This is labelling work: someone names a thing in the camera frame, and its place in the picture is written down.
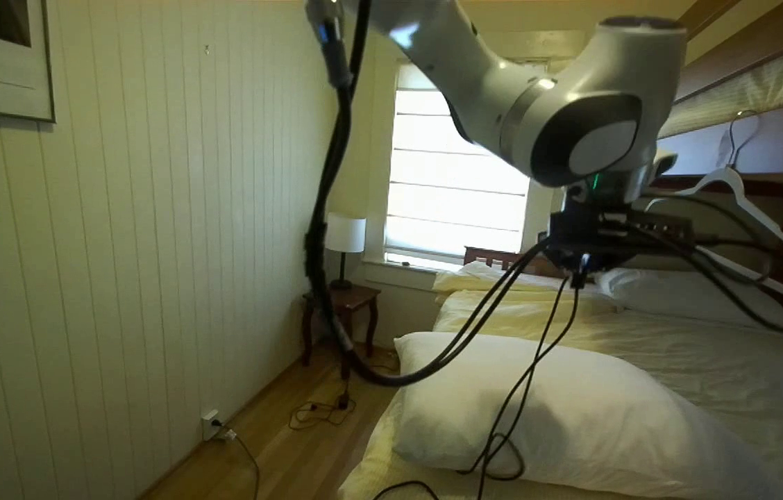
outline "table lamp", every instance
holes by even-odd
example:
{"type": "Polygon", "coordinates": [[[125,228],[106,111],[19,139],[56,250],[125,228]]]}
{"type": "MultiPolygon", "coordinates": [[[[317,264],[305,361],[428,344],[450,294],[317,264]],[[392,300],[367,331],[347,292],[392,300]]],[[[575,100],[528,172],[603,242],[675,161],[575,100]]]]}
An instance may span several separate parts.
{"type": "Polygon", "coordinates": [[[339,281],[333,281],[333,289],[353,286],[350,281],[344,281],[344,256],[364,253],[364,236],[367,236],[367,219],[328,214],[325,247],[339,253],[339,281]]]}

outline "bed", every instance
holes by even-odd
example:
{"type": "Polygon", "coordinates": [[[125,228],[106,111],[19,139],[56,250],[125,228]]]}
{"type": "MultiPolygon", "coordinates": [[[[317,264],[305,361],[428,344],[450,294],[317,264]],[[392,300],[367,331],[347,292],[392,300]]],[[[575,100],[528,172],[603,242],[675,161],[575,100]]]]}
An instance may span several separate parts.
{"type": "MultiPolygon", "coordinates": [[[[458,331],[505,253],[469,258],[461,272],[439,275],[444,306],[433,331],[397,342],[403,369],[425,364],[458,331]]],[[[478,478],[455,469],[483,444],[494,408],[530,361],[555,286],[558,278],[519,278],[439,381],[400,389],[339,497],[378,497],[405,481],[439,497],[475,497],[478,478]]],[[[783,319],[769,297],[741,297],[783,319]]],[[[528,403],[514,433],[528,478],[489,481],[483,497],[783,497],[783,333],[727,308],[694,272],[616,269],[586,286],[530,397],[539,403],[528,403]]],[[[380,497],[428,492],[403,486],[380,497]]]]}

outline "lamp shade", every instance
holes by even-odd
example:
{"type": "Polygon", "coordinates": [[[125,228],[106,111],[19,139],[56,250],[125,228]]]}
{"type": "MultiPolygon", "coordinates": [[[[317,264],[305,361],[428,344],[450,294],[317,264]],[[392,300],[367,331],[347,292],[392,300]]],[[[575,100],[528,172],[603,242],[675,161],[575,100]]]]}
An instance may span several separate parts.
{"type": "Polygon", "coordinates": [[[336,253],[364,253],[367,219],[328,214],[325,247],[336,253]]]}

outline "wooden floor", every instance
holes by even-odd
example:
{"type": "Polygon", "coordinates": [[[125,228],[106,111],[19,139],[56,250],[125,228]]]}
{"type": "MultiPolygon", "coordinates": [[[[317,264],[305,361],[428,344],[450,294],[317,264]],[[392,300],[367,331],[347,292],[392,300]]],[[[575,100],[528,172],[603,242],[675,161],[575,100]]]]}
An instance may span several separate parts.
{"type": "MultiPolygon", "coordinates": [[[[372,361],[383,369],[394,369],[392,350],[378,350],[372,361]]],[[[342,378],[336,356],[330,344],[322,342],[308,367],[294,364],[286,369],[267,392],[230,419],[233,431],[258,461],[258,500],[333,497],[336,486],[358,461],[394,392],[353,378],[353,408],[328,414],[339,394],[342,378]]],[[[250,500],[255,483],[253,478],[253,467],[242,447],[233,442],[208,442],[144,492],[144,497],[250,500]]]]}

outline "picture frame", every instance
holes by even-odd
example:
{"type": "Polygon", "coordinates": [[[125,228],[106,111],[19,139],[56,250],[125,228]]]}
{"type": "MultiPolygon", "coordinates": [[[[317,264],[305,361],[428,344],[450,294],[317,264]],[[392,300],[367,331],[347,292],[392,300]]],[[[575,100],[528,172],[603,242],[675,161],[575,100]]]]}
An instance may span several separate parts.
{"type": "Polygon", "coordinates": [[[19,17],[17,25],[25,31],[17,42],[0,39],[0,114],[53,122],[47,6],[44,0],[0,3],[19,17]]]}

